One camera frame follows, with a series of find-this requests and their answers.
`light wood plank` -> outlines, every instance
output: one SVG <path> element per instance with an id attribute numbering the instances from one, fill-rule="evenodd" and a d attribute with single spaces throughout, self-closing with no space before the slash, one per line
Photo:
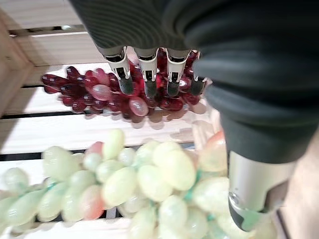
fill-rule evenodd
<path id="1" fill-rule="evenodd" d="M 281 208 L 291 239 L 317 239 L 319 235 L 319 131 L 298 162 Z"/>
<path id="2" fill-rule="evenodd" d="M 16 37 L 35 66 L 105 62 L 87 32 Z"/>
<path id="3" fill-rule="evenodd" d="M 9 30 L 81 24 L 67 0 L 0 0 Z"/>
<path id="4" fill-rule="evenodd" d="M 126 145 L 141 145 L 156 139 L 193 142 L 191 123 L 194 113 L 158 111 L 150 118 L 133 123 L 121 115 L 111 116 L 54 116 L 0 120 L 0 153 L 42 152 L 52 145 L 67 149 L 87 148 L 95 141 L 104 141 L 108 130 L 121 128 Z M 205 113 L 197 119 L 208 120 Z"/>

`robotic hand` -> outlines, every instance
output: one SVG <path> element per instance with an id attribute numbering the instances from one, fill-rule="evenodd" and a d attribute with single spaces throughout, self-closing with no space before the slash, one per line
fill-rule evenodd
<path id="1" fill-rule="evenodd" d="M 313 1 L 70 0 L 121 90 L 133 91 L 125 46 L 134 47 L 147 95 L 156 93 L 157 49 L 167 49 L 167 92 L 190 49 L 192 82 L 221 113 L 229 153 L 229 208 L 252 230 L 283 202 L 296 161 L 319 122 L 319 26 Z"/>

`red grape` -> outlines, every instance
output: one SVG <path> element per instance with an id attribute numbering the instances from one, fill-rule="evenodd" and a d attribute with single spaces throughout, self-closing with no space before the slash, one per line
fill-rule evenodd
<path id="1" fill-rule="evenodd" d="M 183 108 L 183 102 L 180 99 L 164 98 L 159 107 L 163 110 L 180 111 Z"/>
<path id="2" fill-rule="evenodd" d="M 77 99 L 72 104 L 72 111 L 77 114 L 83 113 L 85 108 L 86 104 L 84 104 L 82 99 Z"/>
<path id="3" fill-rule="evenodd" d="M 54 94 L 54 93 L 59 92 L 59 90 L 57 90 L 57 89 L 55 89 L 55 88 L 52 88 L 52 87 L 49 87 L 49 86 L 44 86 L 44 91 L 45 91 L 47 94 Z"/>
<path id="4" fill-rule="evenodd" d="M 182 75 L 179 81 L 179 91 L 187 92 L 190 88 L 190 85 L 191 85 L 190 78 L 186 77 L 185 75 Z"/>
<path id="5" fill-rule="evenodd" d="M 86 76 L 84 79 L 84 86 L 88 92 L 91 92 L 92 88 L 98 84 L 99 84 L 99 81 L 94 76 Z"/>
<path id="6" fill-rule="evenodd" d="M 70 96 L 62 96 L 62 102 L 65 106 L 72 106 L 74 99 Z"/>
<path id="7" fill-rule="evenodd" d="M 92 106 L 97 110 L 104 110 L 108 106 L 108 101 L 94 99 Z"/>
<path id="8" fill-rule="evenodd" d="M 90 106 L 89 110 L 92 114 L 96 114 L 96 115 L 99 115 L 103 112 L 103 110 L 98 110 L 98 109 L 94 108 L 93 106 Z"/>
<path id="9" fill-rule="evenodd" d="M 182 98 L 190 105 L 197 105 L 199 100 L 200 100 L 200 96 L 194 96 L 191 93 L 185 93 L 182 95 Z"/>
<path id="10" fill-rule="evenodd" d="M 94 101 L 94 97 L 90 94 L 90 93 L 86 93 L 84 96 L 83 96 L 83 102 L 87 105 L 87 106 L 90 106 L 93 104 L 93 101 Z"/>

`green grape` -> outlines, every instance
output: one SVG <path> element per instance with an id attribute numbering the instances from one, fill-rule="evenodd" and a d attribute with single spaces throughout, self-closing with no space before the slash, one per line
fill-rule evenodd
<path id="1" fill-rule="evenodd" d="M 136 213 L 149 203 L 149 200 L 138 190 L 126 201 L 124 202 L 123 208 L 128 213 Z"/>
<path id="2" fill-rule="evenodd" d="M 46 189 L 42 189 L 20 197 L 10 206 L 6 216 L 7 222 L 12 226 L 29 222 L 37 213 L 37 206 L 45 192 Z"/>
<path id="3" fill-rule="evenodd" d="M 129 229 L 129 239 L 149 239 L 156 223 L 155 208 L 146 207 L 139 210 L 133 217 Z"/>
<path id="4" fill-rule="evenodd" d="M 9 192 L 14 195 L 22 195 L 29 188 L 28 175 L 20 168 L 8 169 L 3 175 L 3 180 Z"/>
<path id="5" fill-rule="evenodd" d="M 68 185 L 66 182 L 55 185 L 50 191 L 44 194 L 38 205 L 38 216 L 43 219 L 54 219 L 62 210 L 62 199 Z"/>
<path id="6" fill-rule="evenodd" d="M 194 187 L 192 199 L 206 212 L 225 214 L 229 210 L 228 189 L 229 180 L 226 177 L 205 179 Z"/>
<path id="7" fill-rule="evenodd" d="M 32 228 L 32 226 L 34 224 L 34 221 L 35 221 L 35 217 L 33 217 L 30 221 L 28 221 L 25 224 L 22 224 L 20 226 L 12 227 L 11 232 L 15 233 L 15 234 L 24 233 L 25 231 L 27 231 L 27 230 Z"/>
<path id="8" fill-rule="evenodd" d="M 185 223 L 185 228 L 190 238 L 202 238 L 208 231 L 206 215 L 197 208 L 188 208 L 188 216 Z"/>
<path id="9" fill-rule="evenodd" d="M 133 163 L 135 154 L 136 152 L 133 148 L 123 148 L 119 154 L 118 161 L 129 167 Z"/>
<path id="10" fill-rule="evenodd" d="M 82 211 L 80 210 L 79 202 L 81 193 L 78 187 L 70 187 L 62 199 L 62 218 L 66 222 L 77 222 L 83 219 Z"/>
<path id="11" fill-rule="evenodd" d="M 83 192 L 86 188 L 96 183 L 95 176 L 88 170 L 80 170 L 75 172 L 69 178 L 69 186 L 79 192 Z"/>
<path id="12" fill-rule="evenodd" d="M 174 141 L 167 141 L 158 144 L 156 148 L 153 149 L 152 160 L 155 165 L 160 165 L 160 162 L 166 156 L 166 153 L 172 150 L 182 150 L 181 146 Z"/>
<path id="13" fill-rule="evenodd" d="M 124 141 L 125 136 L 122 130 L 111 130 L 102 146 L 103 159 L 116 159 L 124 147 Z"/>
<path id="14" fill-rule="evenodd" d="M 165 182 L 164 174 L 153 165 L 142 166 L 138 171 L 138 182 L 141 191 L 156 202 L 164 201 L 172 194 L 172 187 Z"/>
<path id="15" fill-rule="evenodd" d="M 42 153 L 43 169 L 47 176 L 57 181 L 66 181 L 80 170 L 77 160 L 64 148 L 53 146 Z"/>
<path id="16" fill-rule="evenodd" d="M 99 164 L 102 162 L 102 156 L 98 153 L 89 153 L 85 156 L 83 167 L 87 170 L 95 172 Z"/>
<path id="17" fill-rule="evenodd" d="M 0 225 L 7 225 L 6 216 L 9 207 L 18 200 L 18 197 L 8 197 L 0 201 Z"/>
<path id="18" fill-rule="evenodd" d="M 159 221 L 182 228 L 187 220 L 187 204 L 180 197 L 171 195 L 159 207 Z"/>
<path id="19" fill-rule="evenodd" d="M 123 168 L 123 164 L 110 159 L 101 163 L 96 169 L 96 178 L 100 183 L 105 183 L 116 171 Z"/>
<path id="20" fill-rule="evenodd" d="M 170 225 L 160 224 L 159 225 L 159 236 L 160 239 L 190 239 L 186 234 L 185 230 L 171 227 Z"/>
<path id="21" fill-rule="evenodd" d="M 121 168 L 113 173 L 103 185 L 102 197 L 109 206 L 118 206 L 127 201 L 137 186 L 136 173 L 133 168 Z"/>
<path id="22" fill-rule="evenodd" d="M 73 153 L 72 157 L 79 163 L 79 165 L 83 164 L 83 160 L 84 160 L 84 153 Z"/>
<path id="23" fill-rule="evenodd" d="M 133 165 L 139 168 L 144 165 L 153 164 L 152 162 L 153 152 L 158 145 L 160 145 L 160 143 L 155 140 L 152 140 L 142 145 L 136 151 Z"/>
<path id="24" fill-rule="evenodd" d="M 255 231 L 247 233 L 239 229 L 230 216 L 230 213 L 218 216 L 216 220 L 220 228 L 231 239 L 251 239 L 255 234 Z"/>
<path id="25" fill-rule="evenodd" d="M 165 181 L 181 191 L 189 190 L 195 183 L 196 171 L 187 154 L 180 150 L 167 152 L 158 164 Z"/>

